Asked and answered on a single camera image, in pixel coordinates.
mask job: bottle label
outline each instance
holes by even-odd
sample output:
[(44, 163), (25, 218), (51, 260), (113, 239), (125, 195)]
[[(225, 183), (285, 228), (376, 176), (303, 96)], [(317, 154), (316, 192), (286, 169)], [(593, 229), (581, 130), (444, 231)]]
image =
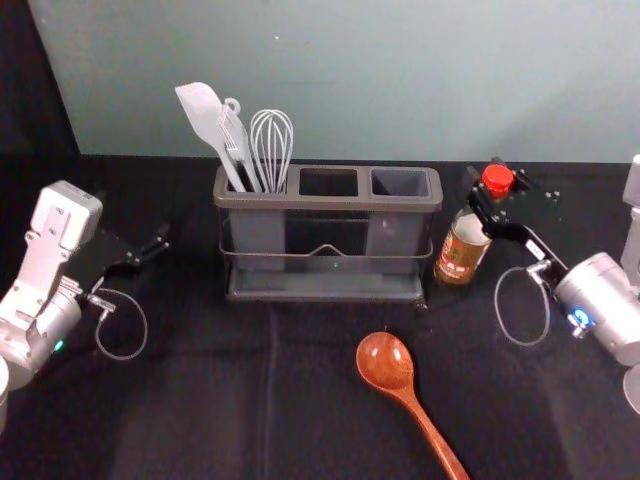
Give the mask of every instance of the bottle label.
[(436, 274), (447, 283), (469, 283), (487, 248), (489, 243), (485, 245), (467, 243), (461, 240), (453, 229), (450, 229), (436, 263)]

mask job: red bottle cap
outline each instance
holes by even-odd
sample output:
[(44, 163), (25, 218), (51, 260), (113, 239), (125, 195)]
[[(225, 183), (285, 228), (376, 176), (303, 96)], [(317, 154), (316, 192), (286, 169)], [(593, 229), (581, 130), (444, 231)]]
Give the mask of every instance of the red bottle cap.
[(482, 172), (482, 182), (487, 186), (491, 195), (496, 198), (503, 197), (509, 193), (513, 181), (513, 172), (504, 165), (494, 163)]

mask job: white spatula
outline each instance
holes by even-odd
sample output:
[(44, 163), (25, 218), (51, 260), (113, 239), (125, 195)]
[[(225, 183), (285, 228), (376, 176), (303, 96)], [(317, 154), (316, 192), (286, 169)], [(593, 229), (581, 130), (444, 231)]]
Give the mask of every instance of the white spatula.
[(176, 87), (176, 94), (187, 114), (193, 131), (200, 137), (200, 140), (208, 143), (218, 152), (222, 166), (227, 172), (227, 177), (234, 190), (236, 192), (246, 192), (247, 190), (229, 158), (224, 138), (217, 125), (218, 118), (222, 113), (222, 103), (216, 92), (209, 85), (194, 82)]
[(220, 129), (225, 136), (224, 144), (227, 147), (229, 158), (241, 163), (244, 167), (253, 191), (261, 193), (262, 187), (253, 168), (253, 160), (251, 160), (249, 136), (238, 117), (238, 113), (240, 113), (240, 102), (235, 98), (226, 98), (224, 105), (222, 105), (222, 114), (218, 120)]

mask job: spoon handle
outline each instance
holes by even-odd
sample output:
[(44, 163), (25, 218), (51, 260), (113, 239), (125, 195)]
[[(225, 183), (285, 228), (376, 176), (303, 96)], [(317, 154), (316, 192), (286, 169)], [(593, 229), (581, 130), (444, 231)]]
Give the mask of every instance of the spoon handle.
[(427, 416), (418, 399), (413, 395), (412, 397), (413, 398), (405, 398), (404, 401), (418, 421), (422, 433), (424, 433), (424, 436), (433, 447), (449, 478), (451, 480), (469, 480), (469, 475), (462, 466), (462, 463), (460, 463), (460, 460), (458, 460), (458, 457), (456, 457), (456, 454), (453, 453), (447, 441), (440, 435), (440, 432)]

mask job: wooden spoon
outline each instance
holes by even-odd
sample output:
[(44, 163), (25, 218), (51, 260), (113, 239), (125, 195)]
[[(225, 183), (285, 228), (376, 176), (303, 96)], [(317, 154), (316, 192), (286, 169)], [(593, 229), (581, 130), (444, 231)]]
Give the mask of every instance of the wooden spoon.
[(464, 467), (418, 402), (413, 389), (413, 361), (400, 339), (387, 332), (368, 335), (358, 345), (356, 364), (369, 385), (396, 399), (411, 412), (449, 478), (468, 480)]

